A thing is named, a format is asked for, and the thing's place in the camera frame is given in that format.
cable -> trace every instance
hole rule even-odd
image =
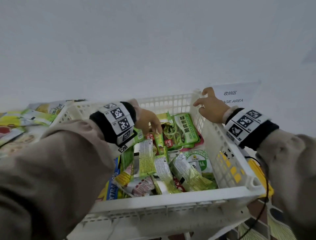
[[[259,166],[261,167],[260,162],[259,162],[257,159],[255,159],[254,157],[251,157],[251,156],[245,156],[245,159],[247,159],[247,158],[251,158],[251,159],[255,160],[255,161],[259,164]]]
[[[244,236],[246,236],[247,233],[249,233],[250,230],[253,229],[253,227],[256,225],[256,223],[257,223],[258,220],[260,219],[261,215],[263,214],[263,211],[264,211],[264,209],[265,209],[265,207],[266,207],[266,205],[267,205],[268,199],[269,199],[269,180],[268,180],[268,178],[269,178],[269,169],[267,168],[267,175],[266,175],[266,178],[265,178],[265,179],[266,179],[266,183],[267,183],[267,195],[266,195],[266,197],[265,197],[265,199],[264,199],[264,205],[263,205],[263,207],[262,207],[262,209],[261,209],[261,211],[260,211],[258,217],[256,218],[255,222],[254,222],[254,223],[250,226],[250,228],[249,228],[240,238],[238,238],[237,240],[241,240]]]

person's left hand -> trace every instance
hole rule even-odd
[[[149,133],[149,123],[153,132],[162,133],[161,123],[156,114],[149,110],[141,109],[140,118],[135,123],[135,128],[142,130],[143,135],[146,136]]]

hand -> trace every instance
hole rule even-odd
[[[199,98],[193,103],[193,106],[204,105],[199,108],[199,113],[212,123],[223,123],[223,116],[230,107],[215,97],[212,87],[207,87],[203,90],[202,95],[207,98]]]
[[[143,135],[146,136],[149,133],[149,123],[153,132],[162,133],[161,123],[156,114],[149,110],[141,109],[140,118],[135,123],[135,128],[142,130]]]

black wristband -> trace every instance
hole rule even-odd
[[[244,108],[237,108],[228,118],[225,124],[227,124],[237,113]],[[259,145],[266,137],[273,131],[279,129],[279,126],[270,121],[265,121],[259,127],[257,127],[252,133],[250,133],[240,144],[239,147],[249,147],[254,151],[257,150]]]
[[[130,116],[131,116],[133,122],[135,123],[136,122],[136,111],[135,111],[134,107],[128,102],[121,102],[121,103],[129,111]],[[97,111],[97,112],[90,115],[90,119],[98,125],[98,127],[100,128],[100,130],[102,131],[102,133],[104,135],[104,140],[106,142],[116,144],[118,136],[115,134],[110,122],[108,121],[108,119],[105,117],[105,115],[103,113]]]

white crate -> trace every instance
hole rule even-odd
[[[222,124],[205,120],[198,108],[192,106],[199,97],[201,92],[196,90],[192,94],[142,98],[138,103],[156,114],[167,111],[171,115],[180,112],[191,114],[194,125],[204,138],[204,148],[219,189],[97,202],[70,238],[150,239],[201,228],[233,227],[249,217],[246,205],[265,193],[265,189],[238,147],[225,136]],[[51,126],[71,119],[88,119],[102,105],[104,102],[68,105]],[[220,151],[228,155],[228,161],[219,154]],[[148,227],[151,223],[155,230],[141,231],[141,226]]]

